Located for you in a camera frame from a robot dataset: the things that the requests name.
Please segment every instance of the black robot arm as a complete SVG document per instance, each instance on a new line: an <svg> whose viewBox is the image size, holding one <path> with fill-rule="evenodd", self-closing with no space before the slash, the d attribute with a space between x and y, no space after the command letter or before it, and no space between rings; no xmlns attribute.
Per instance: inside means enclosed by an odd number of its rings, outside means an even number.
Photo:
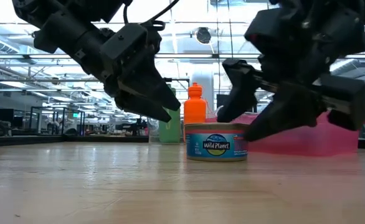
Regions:
<svg viewBox="0 0 365 224"><path fill-rule="evenodd" d="M105 92L125 111L161 121L171 118L163 107L178 110L180 102L155 68L162 40L162 13L118 32L98 29L92 22L112 17L132 0L12 0L18 17L38 27L34 47L53 54L58 48L84 71L104 84Z"/></svg>
<svg viewBox="0 0 365 224"><path fill-rule="evenodd" d="M261 52L261 70L234 58L222 64L233 88L218 122L230 122L255 106L254 94L262 88L274 93L273 100L249 126L248 141L316 126L317 117L328 110L330 123L361 128L365 82L331 76L329 66L338 58L365 52L365 1L270 2L280 7L259 11L245 33Z"/></svg>

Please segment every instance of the can label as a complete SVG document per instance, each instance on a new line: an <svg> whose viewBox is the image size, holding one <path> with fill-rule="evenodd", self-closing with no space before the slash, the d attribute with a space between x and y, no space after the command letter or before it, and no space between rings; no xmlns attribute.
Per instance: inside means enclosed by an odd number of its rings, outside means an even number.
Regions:
<svg viewBox="0 0 365 224"><path fill-rule="evenodd" d="M203 158L242 158L247 156L243 134L186 133L187 156Z"/></svg>

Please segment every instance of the pink container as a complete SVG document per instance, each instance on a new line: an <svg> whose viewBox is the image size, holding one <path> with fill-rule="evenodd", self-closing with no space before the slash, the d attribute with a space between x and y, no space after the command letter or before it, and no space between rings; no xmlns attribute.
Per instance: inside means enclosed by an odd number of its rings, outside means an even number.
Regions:
<svg viewBox="0 0 365 224"><path fill-rule="evenodd" d="M300 156L334 156L356 153L358 149L358 131L348 131L329 124L322 114L315 128L300 127L274 134L265 139L250 142L249 152L266 152L273 154ZM233 123L250 124L257 115L242 115ZM206 122L216 122L208 118Z"/></svg>

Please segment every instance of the orange water bottle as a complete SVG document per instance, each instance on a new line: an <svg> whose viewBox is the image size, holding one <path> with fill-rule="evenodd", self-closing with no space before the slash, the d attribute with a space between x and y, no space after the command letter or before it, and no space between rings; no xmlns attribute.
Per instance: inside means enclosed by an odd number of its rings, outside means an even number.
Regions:
<svg viewBox="0 0 365 224"><path fill-rule="evenodd" d="M206 101L201 98L202 86L193 83L188 88L189 99L184 103L184 124L205 123Z"/></svg>

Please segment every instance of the table surface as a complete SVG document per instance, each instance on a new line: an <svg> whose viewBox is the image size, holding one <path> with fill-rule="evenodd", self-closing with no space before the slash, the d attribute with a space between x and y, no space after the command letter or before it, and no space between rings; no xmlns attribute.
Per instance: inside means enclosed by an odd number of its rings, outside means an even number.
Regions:
<svg viewBox="0 0 365 224"><path fill-rule="evenodd" d="M184 146L0 147L0 223L365 224L365 150L220 163Z"/></svg>

